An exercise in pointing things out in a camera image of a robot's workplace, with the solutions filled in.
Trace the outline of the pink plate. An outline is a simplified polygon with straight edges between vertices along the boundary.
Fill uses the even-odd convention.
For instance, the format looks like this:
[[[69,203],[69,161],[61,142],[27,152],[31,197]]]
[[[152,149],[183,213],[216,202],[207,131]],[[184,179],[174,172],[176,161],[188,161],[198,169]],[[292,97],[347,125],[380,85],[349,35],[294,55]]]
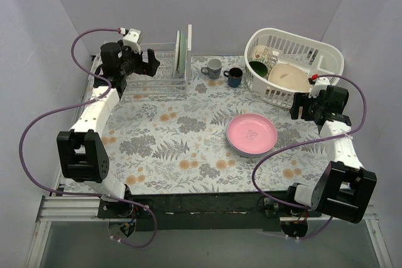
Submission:
[[[274,148],[278,134],[274,124],[259,114],[241,114],[228,124],[226,136],[238,151],[253,156],[265,154]]]

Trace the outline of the blue plate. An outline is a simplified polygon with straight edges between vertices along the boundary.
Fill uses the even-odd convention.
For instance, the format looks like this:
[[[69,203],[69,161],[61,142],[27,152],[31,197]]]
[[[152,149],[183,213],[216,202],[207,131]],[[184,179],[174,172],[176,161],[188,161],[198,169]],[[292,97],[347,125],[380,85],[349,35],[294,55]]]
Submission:
[[[245,153],[245,152],[242,152],[241,150],[236,149],[235,147],[232,147],[232,150],[235,153],[237,153],[238,155],[243,156],[245,158],[260,158],[260,157],[265,157],[270,153],[270,151],[265,152],[265,153],[256,153],[256,154]]]

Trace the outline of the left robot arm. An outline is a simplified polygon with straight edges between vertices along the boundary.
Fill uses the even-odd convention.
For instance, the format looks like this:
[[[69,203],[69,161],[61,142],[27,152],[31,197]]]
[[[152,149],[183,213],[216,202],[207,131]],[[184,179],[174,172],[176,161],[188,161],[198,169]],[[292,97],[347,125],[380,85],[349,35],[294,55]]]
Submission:
[[[134,203],[127,198],[130,190],[109,171],[109,157],[102,142],[102,132],[113,108],[127,86],[127,77],[135,73],[153,77],[160,65],[152,49],[147,60],[122,41],[101,46],[102,63],[95,70],[92,103],[69,131],[57,136],[57,148],[63,176],[92,188],[107,208],[121,218],[130,216]]]

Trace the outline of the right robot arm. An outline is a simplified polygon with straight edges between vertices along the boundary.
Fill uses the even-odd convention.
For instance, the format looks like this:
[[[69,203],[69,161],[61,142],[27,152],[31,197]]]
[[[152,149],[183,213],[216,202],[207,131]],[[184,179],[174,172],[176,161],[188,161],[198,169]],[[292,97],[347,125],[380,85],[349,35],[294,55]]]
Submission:
[[[307,207],[313,211],[359,223],[377,183],[375,173],[364,169],[354,150],[350,118],[343,110],[349,98],[346,89],[329,85],[316,97],[297,92],[290,109],[292,119],[313,121],[325,141],[329,159],[315,186],[291,185],[284,200],[285,211],[298,216]]]

